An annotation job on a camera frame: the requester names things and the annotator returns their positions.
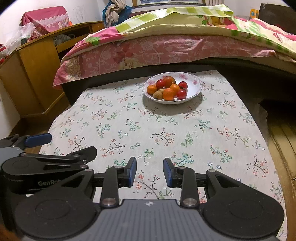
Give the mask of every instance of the table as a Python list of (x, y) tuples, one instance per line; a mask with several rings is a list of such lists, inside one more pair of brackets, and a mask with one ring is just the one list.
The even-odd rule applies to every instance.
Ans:
[[(41, 154), (66, 155), (88, 146), (98, 150), (89, 163), (95, 172), (124, 166), (137, 158), (132, 188), (119, 189), (120, 199), (177, 199), (169, 189), (163, 159), (205, 173), (217, 169), (275, 198), (284, 198), (267, 145), (244, 103), (219, 72), (195, 73), (202, 92), (179, 105), (163, 105), (143, 96), (148, 77), (120, 81), (84, 91), (76, 103), (53, 122), (50, 144)], [(206, 202), (199, 189), (200, 201)], [(98, 202), (100, 189), (94, 201)], [(278, 237), (287, 236), (286, 219)]]

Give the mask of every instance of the bed frame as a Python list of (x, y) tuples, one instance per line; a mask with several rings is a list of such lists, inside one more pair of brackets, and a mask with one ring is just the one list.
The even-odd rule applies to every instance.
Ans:
[(87, 88), (159, 73), (219, 71), (239, 96), (296, 102), (296, 74), (236, 58), (206, 58), (189, 63), (152, 65), (125, 69), (62, 84), (71, 105)]

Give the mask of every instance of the wooden desk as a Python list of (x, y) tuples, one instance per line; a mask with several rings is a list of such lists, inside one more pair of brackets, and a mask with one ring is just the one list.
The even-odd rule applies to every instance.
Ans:
[[(99, 21), (48, 33), (23, 44), (0, 65), (0, 79), (21, 118), (45, 118), (54, 106), (63, 103), (67, 107), (63, 90), (52, 88), (60, 60), (77, 42), (103, 28)], [(74, 34), (75, 38), (55, 46), (53, 38), (59, 34)]]

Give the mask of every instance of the white bowl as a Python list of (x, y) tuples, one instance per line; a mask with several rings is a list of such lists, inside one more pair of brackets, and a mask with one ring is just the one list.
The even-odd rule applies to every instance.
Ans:
[[(181, 81), (185, 81), (187, 83), (188, 85), (187, 97), (185, 99), (177, 100), (177, 98), (174, 98), (175, 100), (172, 100), (172, 101), (158, 100), (158, 99), (154, 99), (153, 95), (150, 95), (147, 93), (147, 87), (149, 85), (154, 85), (159, 79), (163, 79), (166, 76), (173, 77), (176, 81), (176, 84), (179, 84)], [(188, 74), (183, 72), (166, 72), (162, 74), (157, 74), (149, 78), (142, 86), (142, 92), (147, 98), (161, 104), (181, 104), (191, 100), (192, 98), (197, 96), (201, 91), (202, 91), (201, 80), (193, 74)]]

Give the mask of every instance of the screw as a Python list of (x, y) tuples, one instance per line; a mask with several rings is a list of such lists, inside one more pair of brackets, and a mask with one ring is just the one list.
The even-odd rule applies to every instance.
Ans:
[(116, 203), (115, 198), (104, 198), (102, 201), (102, 204), (105, 206), (113, 206)]
[(197, 200), (194, 199), (194, 198), (186, 198), (183, 200), (183, 203), (186, 205), (186, 206), (194, 206), (197, 204)]

